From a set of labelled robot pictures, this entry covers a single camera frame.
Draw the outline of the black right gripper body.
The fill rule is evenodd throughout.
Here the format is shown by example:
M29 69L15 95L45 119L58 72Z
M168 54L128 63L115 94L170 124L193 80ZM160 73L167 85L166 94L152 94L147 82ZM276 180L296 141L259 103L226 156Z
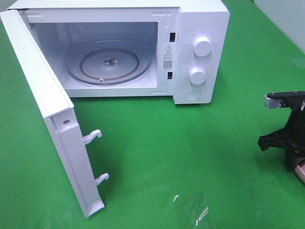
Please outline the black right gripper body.
M285 165L293 171L305 159L305 97L285 96L291 114L285 125L288 149L285 150Z

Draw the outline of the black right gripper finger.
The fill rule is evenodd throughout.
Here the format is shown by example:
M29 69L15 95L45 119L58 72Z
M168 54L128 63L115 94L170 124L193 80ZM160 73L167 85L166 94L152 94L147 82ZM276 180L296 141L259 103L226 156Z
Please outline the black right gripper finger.
M300 153L300 127L282 128L271 134L260 136L258 145L262 151L275 147Z
M298 109L305 99L304 91L268 93L264 96L266 108Z

